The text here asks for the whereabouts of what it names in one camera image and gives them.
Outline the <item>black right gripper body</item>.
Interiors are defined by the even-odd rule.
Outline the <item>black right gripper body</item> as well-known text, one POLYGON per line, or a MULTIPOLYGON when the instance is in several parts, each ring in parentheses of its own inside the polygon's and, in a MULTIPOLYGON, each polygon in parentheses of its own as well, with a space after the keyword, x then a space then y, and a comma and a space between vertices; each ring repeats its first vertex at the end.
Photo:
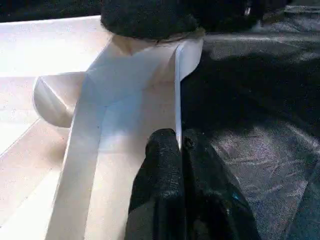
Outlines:
POLYGON ((202 0, 199 25, 207 32, 241 32, 282 15, 284 0, 202 0))

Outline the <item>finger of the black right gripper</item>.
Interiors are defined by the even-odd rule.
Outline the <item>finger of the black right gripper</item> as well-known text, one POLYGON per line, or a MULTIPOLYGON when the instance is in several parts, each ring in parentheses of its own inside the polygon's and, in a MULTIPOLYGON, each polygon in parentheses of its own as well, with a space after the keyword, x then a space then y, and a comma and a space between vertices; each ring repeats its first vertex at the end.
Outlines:
POLYGON ((115 35, 146 40, 170 39, 199 27, 183 0, 102 0, 100 22, 115 35))

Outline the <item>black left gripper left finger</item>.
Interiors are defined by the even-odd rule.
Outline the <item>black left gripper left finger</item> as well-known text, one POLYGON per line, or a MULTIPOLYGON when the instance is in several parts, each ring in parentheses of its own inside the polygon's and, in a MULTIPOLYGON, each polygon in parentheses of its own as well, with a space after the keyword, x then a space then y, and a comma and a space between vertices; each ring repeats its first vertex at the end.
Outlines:
POLYGON ((186 239, 182 156, 171 128, 156 130, 132 184, 127 240, 186 239))

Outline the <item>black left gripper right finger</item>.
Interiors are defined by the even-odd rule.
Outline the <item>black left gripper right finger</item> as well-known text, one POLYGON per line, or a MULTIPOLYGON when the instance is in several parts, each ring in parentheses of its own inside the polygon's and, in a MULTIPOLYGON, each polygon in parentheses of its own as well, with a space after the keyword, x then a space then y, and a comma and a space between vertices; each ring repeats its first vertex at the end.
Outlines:
POLYGON ((181 150, 188 239, 259 240, 239 181, 206 136, 184 131, 181 150))

